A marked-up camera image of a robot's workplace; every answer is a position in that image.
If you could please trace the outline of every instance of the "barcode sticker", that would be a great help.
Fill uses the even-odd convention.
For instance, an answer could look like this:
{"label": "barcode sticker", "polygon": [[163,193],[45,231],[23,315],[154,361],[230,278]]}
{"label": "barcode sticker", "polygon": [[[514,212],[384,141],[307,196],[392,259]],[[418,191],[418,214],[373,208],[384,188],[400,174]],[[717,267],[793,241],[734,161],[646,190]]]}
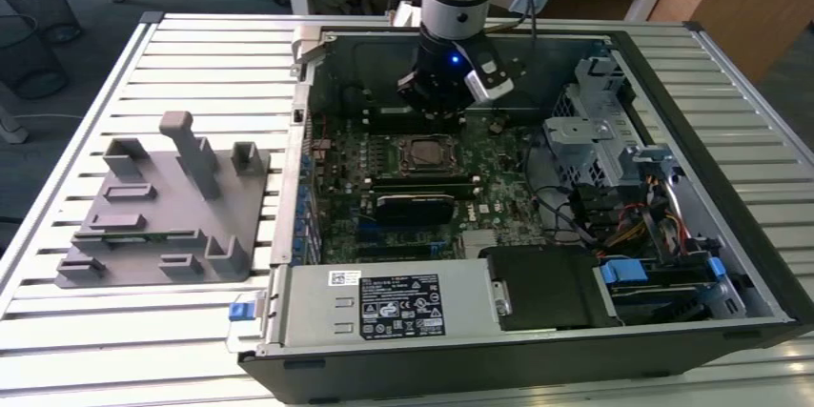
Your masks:
{"label": "barcode sticker", "polygon": [[329,286],[357,286],[362,271],[331,271],[329,272]]}

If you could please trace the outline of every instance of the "motherboard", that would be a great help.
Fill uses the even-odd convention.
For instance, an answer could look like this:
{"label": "motherboard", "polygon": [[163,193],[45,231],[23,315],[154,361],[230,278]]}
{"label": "motherboard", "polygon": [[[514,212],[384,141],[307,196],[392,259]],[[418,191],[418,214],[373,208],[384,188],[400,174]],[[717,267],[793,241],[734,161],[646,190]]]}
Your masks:
{"label": "motherboard", "polygon": [[546,242],[525,179],[532,127],[470,114],[456,133],[381,134],[317,117],[323,264],[476,257]]}

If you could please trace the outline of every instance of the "mesh trash can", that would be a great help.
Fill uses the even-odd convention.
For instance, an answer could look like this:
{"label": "mesh trash can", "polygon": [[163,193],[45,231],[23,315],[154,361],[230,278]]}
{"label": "mesh trash can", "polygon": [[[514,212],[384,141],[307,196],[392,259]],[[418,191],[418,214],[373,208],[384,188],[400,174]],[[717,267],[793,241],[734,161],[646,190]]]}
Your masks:
{"label": "mesh trash can", "polygon": [[50,43],[67,43],[82,34],[69,0],[7,0],[14,11],[34,17]]}
{"label": "mesh trash can", "polygon": [[46,97],[69,83],[31,16],[0,15],[0,81],[23,99]]}

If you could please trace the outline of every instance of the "blue latch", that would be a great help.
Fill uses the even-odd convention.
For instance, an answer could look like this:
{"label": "blue latch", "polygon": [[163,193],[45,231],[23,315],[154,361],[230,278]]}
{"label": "blue latch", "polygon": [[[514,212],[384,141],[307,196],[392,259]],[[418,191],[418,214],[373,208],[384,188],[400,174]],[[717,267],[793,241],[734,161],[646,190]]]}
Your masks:
{"label": "blue latch", "polygon": [[721,280],[726,277],[726,267],[724,267],[724,263],[721,262],[720,257],[712,257],[708,259],[708,264],[710,264],[710,269],[713,269],[713,274],[716,274],[716,278]]}
{"label": "blue latch", "polygon": [[251,321],[255,319],[255,302],[234,302],[230,304],[230,321]]}
{"label": "blue latch", "polygon": [[648,281],[648,272],[638,259],[612,259],[600,272],[608,284]]}

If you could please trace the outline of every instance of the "power supply label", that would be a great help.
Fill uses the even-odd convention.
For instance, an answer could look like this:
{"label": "power supply label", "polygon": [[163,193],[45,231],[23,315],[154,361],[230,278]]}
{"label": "power supply label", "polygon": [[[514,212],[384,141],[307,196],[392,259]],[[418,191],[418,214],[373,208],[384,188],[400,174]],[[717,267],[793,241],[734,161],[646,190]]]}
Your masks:
{"label": "power supply label", "polygon": [[359,281],[365,340],[444,336],[445,308],[438,276],[377,276]]}

